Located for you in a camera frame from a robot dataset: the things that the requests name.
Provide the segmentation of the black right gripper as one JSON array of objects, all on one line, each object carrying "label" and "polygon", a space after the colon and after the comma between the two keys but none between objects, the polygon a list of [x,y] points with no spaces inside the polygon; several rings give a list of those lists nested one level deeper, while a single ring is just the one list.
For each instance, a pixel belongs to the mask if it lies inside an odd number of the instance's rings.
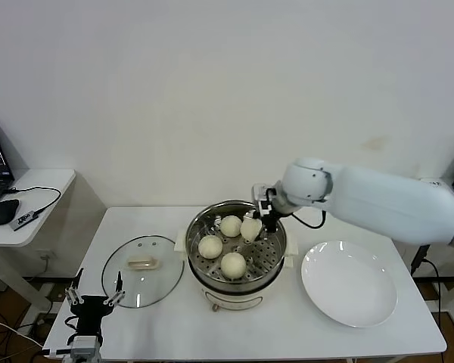
[{"label": "black right gripper", "polygon": [[261,213],[258,210],[249,210],[244,217],[262,221],[264,226],[260,229],[257,240],[268,240],[269,232],[277,231],[278,213],[271,205],[262,207]]}]

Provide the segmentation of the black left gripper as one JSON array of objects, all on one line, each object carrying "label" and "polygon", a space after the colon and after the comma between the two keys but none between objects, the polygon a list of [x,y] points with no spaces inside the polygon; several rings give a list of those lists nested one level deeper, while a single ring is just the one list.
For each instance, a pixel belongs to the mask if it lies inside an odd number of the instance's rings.
[{"label": "black left gripper", "polygon": [[81,268],[64,291],[70,305],[71,313],[76,316],[76,334],[79,336],[100,336],[102,318],[108,316],[124,299],[126,291],[123,289],[121,272],[117,273],[114,294],[106,296],[84,296],[79,293],[79,282],[82,277]]}]

